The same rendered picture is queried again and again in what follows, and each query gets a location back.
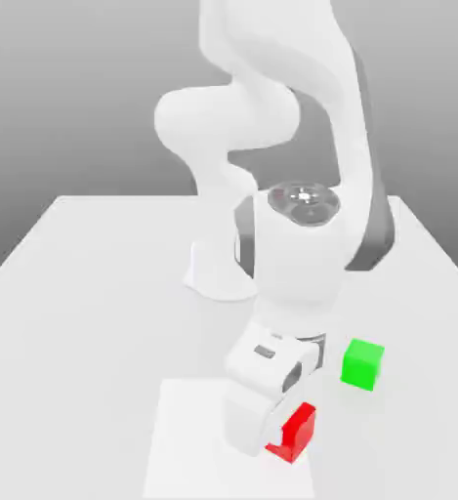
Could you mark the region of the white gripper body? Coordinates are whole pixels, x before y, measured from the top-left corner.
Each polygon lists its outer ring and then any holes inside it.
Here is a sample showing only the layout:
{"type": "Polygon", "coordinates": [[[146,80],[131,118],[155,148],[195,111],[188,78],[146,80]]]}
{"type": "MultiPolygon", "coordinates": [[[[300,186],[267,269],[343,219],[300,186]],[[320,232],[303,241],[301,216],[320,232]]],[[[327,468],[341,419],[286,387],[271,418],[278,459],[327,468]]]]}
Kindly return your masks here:
{"type": "Polygon", "coordinates": [[[228,444],[248,456],[258,456],[269,443],[280,445],[284,399],[284,395],[268,397],[228,380],[223,402],[228,444]]]}

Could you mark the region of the small red cube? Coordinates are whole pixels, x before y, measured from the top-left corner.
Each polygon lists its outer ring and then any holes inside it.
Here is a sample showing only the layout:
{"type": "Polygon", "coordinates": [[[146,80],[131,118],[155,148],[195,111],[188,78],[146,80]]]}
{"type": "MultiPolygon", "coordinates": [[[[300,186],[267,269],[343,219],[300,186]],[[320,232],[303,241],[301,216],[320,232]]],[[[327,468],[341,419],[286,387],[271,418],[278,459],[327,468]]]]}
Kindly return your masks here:
{"type": "Polygon", "coordinates": [[[313,405],[303,402],[281,427],[281,443],[268,443],[266,450],[293,464],[312,439],[315,412],[313,405]]]}

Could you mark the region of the small green cube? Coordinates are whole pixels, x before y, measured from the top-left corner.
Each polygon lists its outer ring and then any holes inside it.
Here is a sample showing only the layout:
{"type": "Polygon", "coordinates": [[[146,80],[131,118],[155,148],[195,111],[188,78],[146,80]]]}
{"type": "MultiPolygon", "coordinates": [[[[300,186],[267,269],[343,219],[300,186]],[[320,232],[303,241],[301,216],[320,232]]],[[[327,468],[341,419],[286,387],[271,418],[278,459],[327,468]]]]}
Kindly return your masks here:
{"type": "Polygon", "coordinates": [[[359,339],[352,339],[343,361],[340,380],[372,392],[378,378],[385,348],[359,339]]]}

